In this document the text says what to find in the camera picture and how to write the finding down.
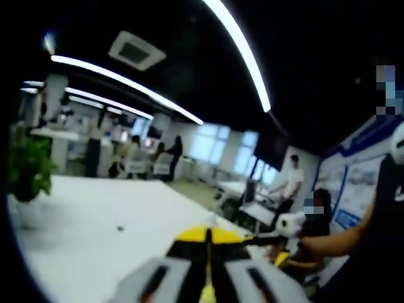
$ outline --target led strip light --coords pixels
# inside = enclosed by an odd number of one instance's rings
[[[248,42],[243,35],[239,25],[234,20],[234,17],[226,8],[226,6],[220,0],[202,0],[213,11],[216,17],[222,22],[223,26],[232,37],[235,46],[238,48],[247,69],[250,72],[252,81],[257,89],[261,106],[264,112],[268,112],[271,109],[270,98],[265,88],[263,77],[259,71],[258,64],[255,60],[253,52],[248,45]]]
[[[145,93],[146,95],[148,95],[149,97],[151,97],[152,99],[154,99],[155,101],[157,101],[158,103],[162,104],[165,107],[168,107],[172,110],[176,110],[177,112],[179,112],[180,114],[186,116],[187,118],[189,118],[190,120],[194,121],[195,123],[198,123],[200,125],[203,124],[203,121],[199,118],[197,118],[196,116],[192,115],[190,112],[186,111],[185,109],[183,109],[182,107],[178,106],[177,104],[173,103],[172,101],[164,98],[163,96],[160,96],[159,94],[153,92],[152,90],[144,87],[143,85],[140,85],[137,82],[134,82],[132,80],[129,80],[117,73],[114,73],[113,71],[109,71],[108,69],[105,68],[101,68],[100,66],[85,62],[85,61],[81,61],[81,60],[77,60],[77,59],[73,59],[73,58],[68,58],[68,57],[64,57],[64,56],[56,56],[53,55],[50,57],[52,59],[52,61],[54,62],[58,62],[58,63],[64,63],[64,64],[68,64],[68,65],[72,65],[72,66],[77,66],[79,68],[84,68],[87,69],[89,71],[93,71],[94,73],[98,73],[98,74],[102,74],[103,76],[109,77],[111,79],[114,79],[116,81],[119,81],[127,86],[130,86],[131,88],[134,88],[135,90],[139,90],[142,93]]]
[[[24,81],[25,84],[32,85],[32,86],[43,86],[45,83],[41,81]]]
[[[83,98],[79,98],[79,97],[76,97],[76,96],[69,96],[69,99],[72,100],[72,101],[81,103],[81,104],[94,106],[94,107],[96,107],[98,109],[103,109],[103,107],[104,107],[101,103],[94,102],[94,101],[87,100],[87,99],[83,99]]]
[[[25,87],[21,88],[21,90],[26,93],[38,93],[38,90],[34,87]]]
[[[134,109],[132,107],[126,106],[124,104],[121,104],[119,102],[115,102],[115,101],[112,101],[112,100],[109,100],[109,99],[94,95],[92,93],[83,92],[82,90],[77,90],[77,89],[71,88],[71,87],[66,87],[64,90],[66,92],[68,92],[68,93],[72,93],[72,94],[75,94],[75,95],[90,98],[90,99],[93,99],[93,100],[96,100],[96,101],[99,101],[99,102],[102,102],[102,103],[105,103],[105,104],[108,104],[108,105],[111,105],[111,106],[118,107],[120,109],[126,110],[126,111],[131,112],[133,114],[136,114],[138,116],[142,116],[142,117],[145,117],[147,119],[153,120],[153,116],[151,116],[149,114],[146,114],[145,112],[142,112],[140,110]]]

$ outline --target gray plastic part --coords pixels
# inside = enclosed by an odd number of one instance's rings
[[[176,303],[191,262],[173,258],[155,258],[121,280],[110,303],[137,303],[159,267],[167,272],[153,295],[153,303]]]
[[[243,260],[226,263],[240,303],[262,302],[263,294],[249,274],[255,269],[277,303],[310,303],[304,289],[279,268],[265,261]]]

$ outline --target floor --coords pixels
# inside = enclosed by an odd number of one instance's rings
[[[188,181],[179,180],[170,183],[170,187],[207,209],[210,209],[217,203],[217,200],[214,199],[216,189],[206,183],[198,182],[193,184]]]

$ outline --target potted plant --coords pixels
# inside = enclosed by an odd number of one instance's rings
[[[9,149],[6,192],[15,199],[18,218],[23,228],[35,228],[40,209],[35,199],[40,192],[51,191],[51,171],[56,168],[48,156],[49,144],[24,135],[17,128]]]

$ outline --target ceiling air conditioner vent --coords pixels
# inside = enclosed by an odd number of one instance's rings
[[[145,71],[166,57],[155,46],[131,33],[123,31],[119,33],[112,44],[109,56],[139,71]]]

